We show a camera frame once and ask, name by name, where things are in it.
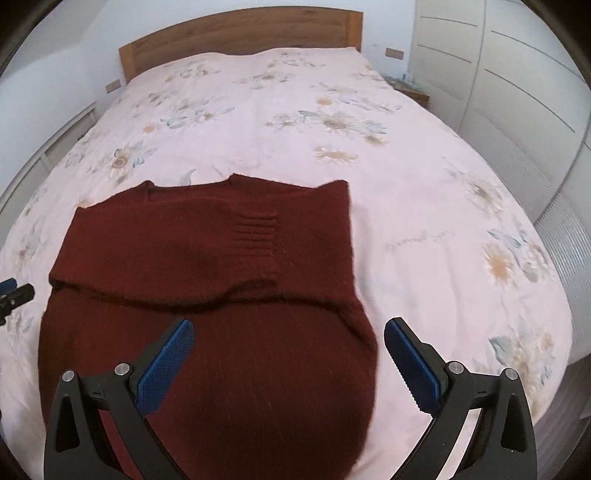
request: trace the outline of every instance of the blue gripper pad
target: blue gripper pad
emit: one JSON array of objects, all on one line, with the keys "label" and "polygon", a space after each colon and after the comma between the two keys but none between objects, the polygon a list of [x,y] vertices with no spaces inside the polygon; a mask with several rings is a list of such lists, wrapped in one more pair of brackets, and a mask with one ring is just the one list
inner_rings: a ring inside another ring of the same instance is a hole
[{"label": "blue gripper pad", "polygon": [[421,343],[404,321],[397,323],[400,321],[402,319],[393,319],[386,324],[384,329],[386,348],[418,408],[425,413],[436,415],[441,410],[441,398],[447,388],[447,382],[442,382],[443,369],[438,372],[438,378],[423,358],[424,347],[430,348],[431,351],[428,352],[430,355],[435,354],[437,357],[439,355],[430,345]]},{"label": "blue gripper pad", "polygon": [[144,417],[160,408],[194,343],[193,324],[184,320],[139,379],[135,406]]},{"label": "blue gripper pad", "polygon": [[14,278],[9,278],[8,280],[5,280],[2,283],[0,283],[0,295],[6,295],[7,293],[16,289],[17,281]]}]

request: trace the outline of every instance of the metal screw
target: metal screw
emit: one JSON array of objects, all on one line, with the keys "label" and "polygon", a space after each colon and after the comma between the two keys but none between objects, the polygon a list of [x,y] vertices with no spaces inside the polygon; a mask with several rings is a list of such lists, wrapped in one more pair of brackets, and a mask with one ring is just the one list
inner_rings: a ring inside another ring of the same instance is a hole
[{"label": "metal screw", "polygon": [[68,370],[67,372],[64,372],[64,374],[61,376],[61,379],[64,382],[69,382],[74,378],[75,375],[76,374],[74,373],[73,370]]},{"label": "metal screw", "polygon": [[115,374],[121,377],[129,372],[129,369],[130,367],[128,364],[119,364],[115,367]]},{"label": "metal screw", "polygon": [[459,375],[464,371],[464,366],[460,362],[452,362],[449,364],[449,371],[453,374]]},{"label": "metal screw", "polygon": [[505,375],[510,379],[510,380],[517,380],[519,378],[519,373],[517,373],[515,370],[513,370],[512,368],[508,368],[507,370],[505,370]]}]

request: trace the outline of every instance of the wooden headboard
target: wooden headboard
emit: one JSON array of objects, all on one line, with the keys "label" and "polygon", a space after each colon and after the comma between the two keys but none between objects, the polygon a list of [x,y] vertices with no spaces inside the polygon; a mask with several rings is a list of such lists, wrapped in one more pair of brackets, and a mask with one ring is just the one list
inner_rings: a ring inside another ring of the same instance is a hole
[{"label": "wooden headboard", "polygon": [[119,49],[125,79],[205,52],[250,55],[278,47],[361,50],[363,13],[322,7],[259,7],[195,18]]}]

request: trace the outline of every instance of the sweater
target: sweater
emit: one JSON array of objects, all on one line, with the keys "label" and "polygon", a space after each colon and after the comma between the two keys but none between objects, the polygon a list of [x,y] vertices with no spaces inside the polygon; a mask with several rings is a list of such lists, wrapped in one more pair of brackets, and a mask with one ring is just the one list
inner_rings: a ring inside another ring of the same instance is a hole
[{"label": "sweater", "polygon": [[146,181],[78,208],[41,323],[45,421],[63,371],[132,361],[182,316],[194,348],[147,419],[189,478],[342,480],[365,443],[376,374],[352,257],[344,181]]}]

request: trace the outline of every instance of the floral bedspread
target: floral bedspread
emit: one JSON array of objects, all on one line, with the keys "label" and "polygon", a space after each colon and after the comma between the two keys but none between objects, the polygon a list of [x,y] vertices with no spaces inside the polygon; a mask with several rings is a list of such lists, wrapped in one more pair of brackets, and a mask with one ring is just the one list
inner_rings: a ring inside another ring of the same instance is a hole
[{"label": "floral bedspread", "polygon": [[[544,414],[567,364],[569,305],[534,227],[482,157],[352,48],[202,54],[134,79],[0,252],[0,278],[37,289],[0,329],[4,433],[34,479],[44,442],[38,335],[74,210],[148,179],[178,186],[234,172],[305,186],[347,180],[356,287],[378,338],[402,316],[446,360],[490,374],[515,368],[534,421]],[[390,478],[429,421],[382,348],[374,420],[350,479]],[[467,431],[462,442],[441,478]]]}]

